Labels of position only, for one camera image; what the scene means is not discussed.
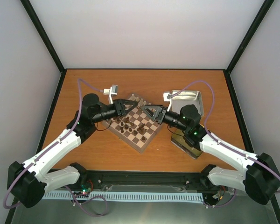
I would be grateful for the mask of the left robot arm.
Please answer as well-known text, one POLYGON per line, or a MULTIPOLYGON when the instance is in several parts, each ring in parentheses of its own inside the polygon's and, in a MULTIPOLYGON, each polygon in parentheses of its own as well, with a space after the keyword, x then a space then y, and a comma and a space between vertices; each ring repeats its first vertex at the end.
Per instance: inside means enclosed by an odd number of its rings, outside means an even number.
POLYGON ((66 168, 50 172, 67 153, 83 144, 95 131, 96 124, 125 116, 137 107, 138 102, 116 99, 105 105, 94 93, 80 97, 79 110, 66 129, 47 147, 35 156, 19 163, 13 162, 8 168, 7 190, 26 208, 35 206, 46 193, 65 185, 84 187, 88 176, 84 168, 73 163, 66 168))

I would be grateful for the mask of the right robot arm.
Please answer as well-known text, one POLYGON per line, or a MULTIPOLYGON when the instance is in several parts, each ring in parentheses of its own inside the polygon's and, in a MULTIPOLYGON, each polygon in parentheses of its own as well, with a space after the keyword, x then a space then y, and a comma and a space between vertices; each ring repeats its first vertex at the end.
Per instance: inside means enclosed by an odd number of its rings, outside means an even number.
POLYGON ((201 115, 194 105, 185 105, 179 113, 162 105, 144 105, 141 109, 152 121, 181 130, 190 147, 211 154, 234 168, 227 170, 209 165, 205 169, 205 183, 244 191, 262 205, 280 192, 280 173, 272 157, 266 153, 250 153, 221 140, 200 124, 201 115))

